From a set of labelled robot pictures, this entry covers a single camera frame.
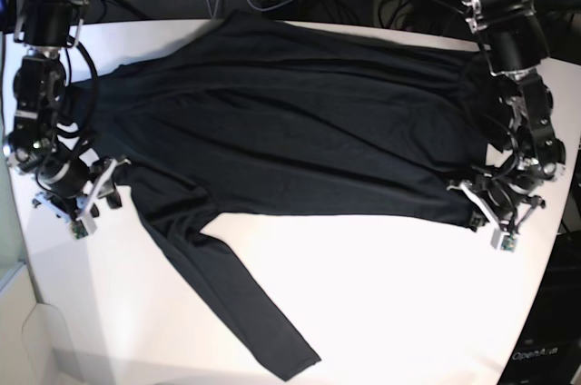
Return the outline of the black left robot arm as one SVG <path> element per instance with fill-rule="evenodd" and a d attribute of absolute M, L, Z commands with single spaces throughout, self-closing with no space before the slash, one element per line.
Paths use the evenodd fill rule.
<path fill-rule="evenodd" d="M 68 132 L 64 121 L 67 73 L 60 57 L 79 48 L 84 11 L 90 0 L 6 0 L 22 2 L 8 13 L 8 30 L 26 53 L 15 74 L 16 100 L 13 131 L 3 142 L 10 167 L 32 175 L 41 191 L 35 202 L 50 208 L 69 226 L 75 238 L 95 232 L 94 204 L 105 199 L 121 202 L 113 182 L 118 160 L 82 161 L 90 146 L 90 120 Z M 543 82 L 537 67 L 547 56 L 538 32 L 534 0 L 462 0 L 459 11 L 478 37 L 490 73 L 512 80 L 518 92 L 512 99 L 516 125 L 526 125 L 526 136 L 509 135 L 513 153 L 503 166 L 480 173 L 474 180 L 453 183 L 498 231 L 518 232 L 516 206 L 541 204 L 535 189 L 554 178 L 553 162 L 541 146 L 540 132 L 550 125 Z"/>

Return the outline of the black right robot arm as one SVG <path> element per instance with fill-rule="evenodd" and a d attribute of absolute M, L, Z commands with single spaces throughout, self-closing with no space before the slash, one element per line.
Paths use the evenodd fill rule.
<path fill-rule="evenodd" d="M 497 234 L 515 237 L 530 209 L 544 205 L 538 186 L 556 177 L 565 164 L 566 151 L 554 133 L 548 91 L 537 68 L 549 55 L 536 18 L 535 0 L 461 0 L 458 9 L 487 61 L 489 72 L 513 82 L 517 88 L 506 99 L 513 110 L 507 128 L 512 154 L 500 167 L 480 171 L 472 179 L 451 183 L 464 193 L 490 222 Z M 99 198 L 116 200 L 113 172 L 119 162 L 104 158 L 87 165 L 82 154 L 93 142 L 91 115 L 74 132 L 64 129 L 64 80 L 70 73 L 69 50 L 78 48 L 76 36 L 53 46 L 32 46 L 30 58 L 38 65 L 39 136 L 29 160 L 47 202 L 82 235 L 94 229 L 92 209 Z"/>

